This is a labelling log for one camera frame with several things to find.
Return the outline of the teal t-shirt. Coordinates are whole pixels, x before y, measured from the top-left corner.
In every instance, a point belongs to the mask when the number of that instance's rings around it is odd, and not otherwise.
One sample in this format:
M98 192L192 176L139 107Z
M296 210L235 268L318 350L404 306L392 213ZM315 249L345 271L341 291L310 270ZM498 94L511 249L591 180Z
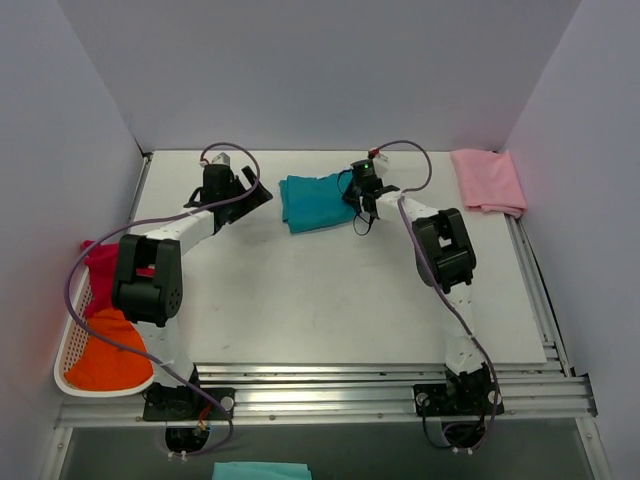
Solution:
M332 228L348 223L355 216L342 194L352 180L350 171L324 177L289 175L278 183L282 202L282 221L291 234Z

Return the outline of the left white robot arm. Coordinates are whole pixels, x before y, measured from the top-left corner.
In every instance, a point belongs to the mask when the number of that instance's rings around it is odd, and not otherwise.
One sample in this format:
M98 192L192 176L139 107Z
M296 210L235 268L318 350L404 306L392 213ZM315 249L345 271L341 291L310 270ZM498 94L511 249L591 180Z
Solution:
M225 154L203 167L202 185L182 212L143 234L119 241L112 304L140 335L153 364L153 381L171 388L166 408L179 419L194 417L202 405L197 369L189 357L179 322L184 300L182 259L200 242L271 201L258 172L236 175Z

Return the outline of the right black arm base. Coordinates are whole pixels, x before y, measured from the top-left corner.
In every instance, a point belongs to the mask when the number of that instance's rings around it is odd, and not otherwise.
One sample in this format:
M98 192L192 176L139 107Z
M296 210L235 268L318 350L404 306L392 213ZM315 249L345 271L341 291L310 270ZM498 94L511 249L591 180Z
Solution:
M425 418L502 415L505 411L485 363L479 370L460 375L446 369L444 380L414 384L412 391L416 414Z

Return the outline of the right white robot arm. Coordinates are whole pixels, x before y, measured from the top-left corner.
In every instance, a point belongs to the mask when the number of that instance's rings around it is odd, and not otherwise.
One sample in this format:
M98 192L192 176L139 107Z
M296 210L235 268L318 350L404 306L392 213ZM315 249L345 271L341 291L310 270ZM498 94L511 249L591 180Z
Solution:
M496 400L495 369L474 331L472 281L477 259L461 212L426 206L406 197L399 187L386 185L379 160L356 161L348 172L351 179L340 189L342 200L369 226L382 220L407 229L418 274L444 305L445 403L464 413L480 397Z

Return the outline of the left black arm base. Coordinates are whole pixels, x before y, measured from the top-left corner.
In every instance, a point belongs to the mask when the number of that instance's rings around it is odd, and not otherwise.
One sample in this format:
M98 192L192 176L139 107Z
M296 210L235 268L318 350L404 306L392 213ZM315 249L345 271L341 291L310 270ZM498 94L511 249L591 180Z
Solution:
M143 392L145 405L142 418L149 422L173 422L188 420L224 420L233 417L236 390L228 387L204 388L221 407L209 406L210 402L185 386L167 387L157 382Z

